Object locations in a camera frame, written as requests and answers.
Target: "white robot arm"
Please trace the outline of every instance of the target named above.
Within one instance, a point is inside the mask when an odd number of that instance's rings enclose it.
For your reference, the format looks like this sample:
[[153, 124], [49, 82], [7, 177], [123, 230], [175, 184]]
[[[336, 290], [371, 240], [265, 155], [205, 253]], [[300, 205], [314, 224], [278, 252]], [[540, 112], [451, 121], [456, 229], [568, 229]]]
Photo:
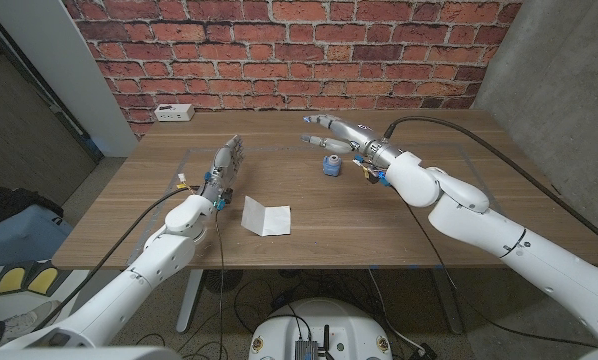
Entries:
[[235, 136], [217, 151], [204, 185], [166, 215], [165, 224], [124, 272], [70, 317], [0, 350], [108, 344], [150, 292], [192, 260], [195, 247], [206, 237], [206, 220], [230, 202], [230, 187], [242, 160], [241, 138]]
[[[437, 168], [424, 169], [421, 159], [382, 141], [363, 125], [352, 125], [332, 115], [313, 115], [318, 123], [346, 141], [346, 151], [358, 151], [381, 171], [403, 200], [416, 207], [436, 203], [428, 216], [443, 234], [477, 246], [501, 259], [529, 282], [555, 299], [598, 338], [598, 268], [544, 237], [489, 208], [486, 195], [476, 187]], [[328, 150], [339, 140], [304, 135], [304, 141]]]

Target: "electrical outlet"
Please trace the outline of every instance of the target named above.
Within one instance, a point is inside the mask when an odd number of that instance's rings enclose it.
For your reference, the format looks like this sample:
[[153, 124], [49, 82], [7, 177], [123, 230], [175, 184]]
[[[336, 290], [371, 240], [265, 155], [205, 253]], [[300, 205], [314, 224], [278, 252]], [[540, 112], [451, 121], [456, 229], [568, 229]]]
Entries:
[[190, 121], [195, 109], [190, 104], [161, 104], [155, 110], [159, 121]]

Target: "folded paper card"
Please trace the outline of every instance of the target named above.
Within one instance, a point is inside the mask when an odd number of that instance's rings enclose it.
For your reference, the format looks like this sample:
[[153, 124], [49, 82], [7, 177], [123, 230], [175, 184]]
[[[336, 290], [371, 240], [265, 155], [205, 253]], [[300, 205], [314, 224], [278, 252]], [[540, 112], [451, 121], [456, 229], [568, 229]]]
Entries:
[[290, 206], [265, 207], [246, 196], [241, 226], [259, 236], [290, 234]]

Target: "yellow object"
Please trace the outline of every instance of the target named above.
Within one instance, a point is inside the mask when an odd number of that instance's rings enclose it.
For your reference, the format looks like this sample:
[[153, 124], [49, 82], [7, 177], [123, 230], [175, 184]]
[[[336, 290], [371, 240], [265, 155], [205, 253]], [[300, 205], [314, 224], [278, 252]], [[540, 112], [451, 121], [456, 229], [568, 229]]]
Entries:
[[23, 268], [10, 269], [0, 280], [0, 293], [20, 290], [25, 274]]
[[46, 294], [48, 292], [48, 288], [50, 288], [58, 274], [59, 272], [55, 268], [48, 268], [42, 271], [34, 280], [32, 280], [32, 282], [30, 282], [30, 285], [28, 285], [28, 290], [39, 294]]

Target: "table leg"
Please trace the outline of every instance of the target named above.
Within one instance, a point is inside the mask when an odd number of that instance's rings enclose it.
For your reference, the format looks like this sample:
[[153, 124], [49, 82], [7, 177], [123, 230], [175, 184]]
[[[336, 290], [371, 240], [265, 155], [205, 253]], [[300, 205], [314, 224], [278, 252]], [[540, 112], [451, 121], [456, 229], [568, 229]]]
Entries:
[[188, 285], [186, 286], [186, 293], [181, 301], [181, 310], [179, 310], [179, 318], [177, 319], [177, 332], [183, 334], [188, 330], [190, 321], [192, 320], [193, 310], [197, 304], [197, 297], [201, 287], [201, 276], [203, 270], [190, 270], [188, 276]]
[[457, 335], [463, 334], [463, 321], [459, 313], [459, 305], [457, 304], [457, 298], [454, 291], [452, 291], [450, 282], [446, 277], [446, 273], [441, 269], [433, 269], [431, 271], [439, 300], [441, 300], [441, 307], [448, 321], [449, 330]]

